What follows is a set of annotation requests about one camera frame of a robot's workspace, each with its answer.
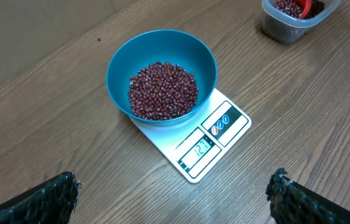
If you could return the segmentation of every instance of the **wood grain surface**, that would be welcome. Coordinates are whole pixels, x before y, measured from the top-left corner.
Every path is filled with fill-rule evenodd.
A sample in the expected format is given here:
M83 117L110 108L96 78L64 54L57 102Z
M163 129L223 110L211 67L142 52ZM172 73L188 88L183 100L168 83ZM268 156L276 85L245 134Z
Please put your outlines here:
M350 210L350 1L293 45L261 16L260 1L140 0L0 85L0 203L67 170L86 184L71 223L274 223L265 187L284 167ZM252 119L195 185L106 90L113 53L161 28L203 40Z

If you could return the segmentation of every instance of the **red spoon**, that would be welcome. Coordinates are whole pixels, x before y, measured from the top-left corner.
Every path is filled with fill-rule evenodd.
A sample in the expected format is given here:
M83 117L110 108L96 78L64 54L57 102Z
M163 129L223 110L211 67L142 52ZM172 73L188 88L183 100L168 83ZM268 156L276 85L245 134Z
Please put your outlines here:
M311 0L295 0L295 2L303 7L303 12L300 14L299 19L304 19L311 9Z

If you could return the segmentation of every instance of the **kitchen scale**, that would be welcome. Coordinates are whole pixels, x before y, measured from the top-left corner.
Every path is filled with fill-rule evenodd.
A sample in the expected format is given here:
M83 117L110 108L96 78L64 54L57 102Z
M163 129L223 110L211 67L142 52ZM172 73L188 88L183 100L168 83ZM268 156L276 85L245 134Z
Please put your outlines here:
M252 123L217 89L199 112L181 124L154 127L131 120L191 183L199 182Z

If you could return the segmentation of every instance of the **clear plastic container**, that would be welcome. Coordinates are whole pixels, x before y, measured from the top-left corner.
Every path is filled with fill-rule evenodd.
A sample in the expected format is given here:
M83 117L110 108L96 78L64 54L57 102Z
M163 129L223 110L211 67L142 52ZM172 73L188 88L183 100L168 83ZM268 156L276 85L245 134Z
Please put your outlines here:
M296 19L276 9L276 0L262 0L264 12L262 30L271 38L291 44L311 28L327 18L340 4L341 0L323 0L325 9L311 19Z

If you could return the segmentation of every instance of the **adzuki bean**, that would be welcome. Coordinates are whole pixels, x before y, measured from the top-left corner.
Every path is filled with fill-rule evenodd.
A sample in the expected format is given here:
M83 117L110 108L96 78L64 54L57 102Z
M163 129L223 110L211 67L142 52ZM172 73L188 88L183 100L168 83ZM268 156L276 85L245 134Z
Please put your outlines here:
M197 103L194 74L179 65L155 62L131 77L132 113L143 119L166 120L187 114Z

